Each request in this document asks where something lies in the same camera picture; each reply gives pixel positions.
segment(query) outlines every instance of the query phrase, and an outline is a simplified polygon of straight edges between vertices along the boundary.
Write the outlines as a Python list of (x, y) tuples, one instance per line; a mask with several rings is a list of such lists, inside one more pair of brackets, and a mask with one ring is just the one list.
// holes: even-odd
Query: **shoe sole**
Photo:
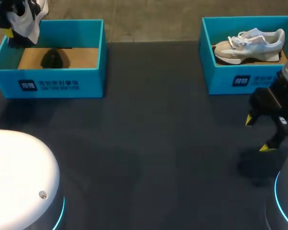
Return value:
[(259, 61), (266, 61), (266, 62), (276, 62), (276, 61), (279, 61), (279, 52), (277, 53), (265, 53), (265, 54), (258, 54), (254, 57), (246, 57), (246, 58), (242, 58), (242, 59), (239, 59), (239, 58), (236, 58), (236, 59), (230, 59), (230, 58), (225, 58), (225, 57), (220, 57), (218, 55), (215, 54), (215, 56), (226, 62), (226, 63), (229, 63), (229, 64), (232, 64), (232, 65), (239, 65), (241, 64), (241, 62), (243, 62), (244, 60), (248, 59), (248, 58), (253, 58), (253, 59), (256, 59), (256, 60), (259, 60)]

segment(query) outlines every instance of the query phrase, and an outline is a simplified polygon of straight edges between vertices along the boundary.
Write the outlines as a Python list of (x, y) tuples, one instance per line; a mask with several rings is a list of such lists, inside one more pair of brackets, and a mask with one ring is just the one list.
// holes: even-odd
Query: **black robotic claw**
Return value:
[(278, 149), (288, 137), (288, 62), (277, 73), (277, 79), (269, 88), (257, 88), (250, 97), (252, 109), (248, 114), (246, 126), (252, 126), (262, 115), (270, 116), (277, 131), (260, 149), (270, 151)]

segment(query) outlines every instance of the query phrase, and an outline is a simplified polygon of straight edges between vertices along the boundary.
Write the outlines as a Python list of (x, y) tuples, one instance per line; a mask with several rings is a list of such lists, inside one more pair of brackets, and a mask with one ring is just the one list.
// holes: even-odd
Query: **table surface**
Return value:
[(58, 160), (67, 230), (264, 229), (271, 186), (236, 165), (275, 127), (245, 127), (247, 95), (208, 96), (197, 46), (109, 44), (103, 99), (0, 93), (0, 129), (39, 138)]

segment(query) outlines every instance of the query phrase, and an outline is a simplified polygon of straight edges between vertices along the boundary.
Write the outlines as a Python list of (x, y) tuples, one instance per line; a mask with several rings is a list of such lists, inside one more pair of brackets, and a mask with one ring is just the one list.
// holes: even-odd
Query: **robotic arm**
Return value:
[(8, 20), (7, 12), (23, 15), (23, 0), (0, 0), (0, 28), (8, 37), (12, 37), (12, 24)]
[(39, 23), (48, 14), (47, 0), (0, 0), (0, 28), (13, 48), (31, 47), (39, 38)]
[(276, 125), (276, 133), (260, 149), (278, 149), (288, 137), (288, 61), (277, 73), (277, 79), (269, 88), (257, 88), (250, 97), (251, 110), (246, 126), (252, 126), (262, 115), (270, 116)]

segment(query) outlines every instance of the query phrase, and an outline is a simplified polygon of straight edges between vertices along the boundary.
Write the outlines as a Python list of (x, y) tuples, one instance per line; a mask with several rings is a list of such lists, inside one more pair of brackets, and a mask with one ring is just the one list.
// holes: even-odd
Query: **cardboard box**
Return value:
[[(249, 60), (242, 65), (224, 65), (215, 59), (214, 44), (253, 28), (263, 32), (285, 31), (285, 45), (279, 62)], [(209, 94), (253, 93), (257, 87), (268, 87), (288, 58), (288, 16), (203, 18), (199, 54)]]
[[(44, 20), (34, 48), (0, 45), (0, 89), (5, 98), (100, 98), (104, 94), (107, 42), (103, 20)], [(43, 69), (57, 48), (63, 69)]]
[[(26, 48), (18, 69), (43, 69), (42, 61), (50, 48)], [(98, 48), (57, 49), (62, 58), (64, 69), (95, 69), (98, 60)]]

